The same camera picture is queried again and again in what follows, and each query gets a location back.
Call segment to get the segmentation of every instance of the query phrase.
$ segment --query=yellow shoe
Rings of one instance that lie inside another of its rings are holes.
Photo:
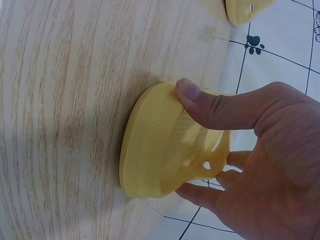
[[[161,198],[185,182],[213,179],[227,163],[229,138],[227,130],[196,123],[176,98],[174,83],[156,84],[138,99],[127,123],[121,187],[129,197]]]
[[[237,26],[247,24],[276,0],[225,0],[229,21]]]

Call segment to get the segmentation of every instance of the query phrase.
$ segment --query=white tile floor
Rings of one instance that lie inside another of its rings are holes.
[[[219,91],[239,94],[282,81],[320,101],[320,42],[316,41],[315,29],[320,27],[318,11],[320,0],[278,0],[251,24],[235,27]],[[247,41],[247,35],[254,38]],[[252,130],[236,131],[231,150],[252,150],[256,140]],[[222,189],[215,179],[209,182],[210,187]],[[194,183],[208,185],[200,180]],[[157,239],[242,238],[210,211],[182,199],[145,238]]]

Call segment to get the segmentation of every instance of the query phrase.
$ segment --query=shoe hole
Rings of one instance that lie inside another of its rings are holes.
[[[203,163],[203,167],[204,167],[205,169],[208,169],[208,170],[211,169],[210,163],[209,163],[208,161],[206,161],[206,162]]]
[[[250,5],[247,6],[246,9],[245,9],[245,15],[249,16],[254,9],[255,9],[255,5],[250,4]]]

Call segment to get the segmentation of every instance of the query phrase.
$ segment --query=paw print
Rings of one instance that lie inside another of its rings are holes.
[[[317,25],[317,27],[314,28],[315,40],[320,43],[320,11],[318,11],[315,16],[315,23]]]
[[[244,45],[244,47],[247,49],[249,48],[249,53],[250,55],[254,54],[256,52],[256,54],[260,55],[261,54],[261,49],[265,49],[265,45],[260,44],[260,48],[257,47],[260,43],[260,37],[259,36],[246,36],[246,41],[247,43]]]

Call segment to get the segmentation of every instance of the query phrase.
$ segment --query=table surface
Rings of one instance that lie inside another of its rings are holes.
[[[217,88],[223,0],[0,3],[0,238],[141,239],[174,204],[119,188],[130,111],[159,81]]]

